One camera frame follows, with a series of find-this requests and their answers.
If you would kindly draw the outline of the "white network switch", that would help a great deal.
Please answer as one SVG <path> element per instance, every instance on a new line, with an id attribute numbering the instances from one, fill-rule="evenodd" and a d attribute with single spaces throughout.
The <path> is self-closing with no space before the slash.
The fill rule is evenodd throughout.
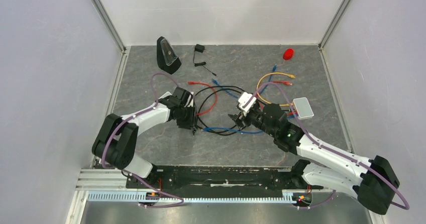
<path id="1" fill-rule="evenodd" d="M 295 98 L 293 100 L 293 106 L 297 111 L 297 118 L 299 120 L 311 119 L 314 117 L 313 110 L 306 97 Z"/>

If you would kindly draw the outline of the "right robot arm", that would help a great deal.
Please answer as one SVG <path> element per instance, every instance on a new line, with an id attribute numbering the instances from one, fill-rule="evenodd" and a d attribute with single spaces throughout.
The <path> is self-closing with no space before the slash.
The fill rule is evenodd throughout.
<path id="1" fill-rule="evenodd" d="M 400 182 L 389 163 L 346 152 L 330 145 L 287 120 L 277 104 L 259 106 L 256 98 L 238 99 L 240 113 L 230 115 L 239 127 L 254 126 L 273 138 L 282 151 L 303 157 L 293 167 L 290 182 L 297 188 L 316 185 L 343 192 L 368 210 L 385 215 L 393 204 Z"/>

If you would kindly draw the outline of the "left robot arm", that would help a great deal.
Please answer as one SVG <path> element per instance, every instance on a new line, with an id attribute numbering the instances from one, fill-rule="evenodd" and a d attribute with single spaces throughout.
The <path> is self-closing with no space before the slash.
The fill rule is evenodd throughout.
<path id="1" fill-rule="evenodd" d="M 144 187 L 151 188 L 158 180 L 153 171 L 156 166 L 136 154 L 137 139 L 143 132 L 169 121 L 175 121 L 181 129 L 196 132 L 196 105 L 192 92 L 176 87 L 173 93 L 166 92 L 138 112 L 106 116 L 91 152 L 100 158 L 101 163 L 137 175 Z"/>

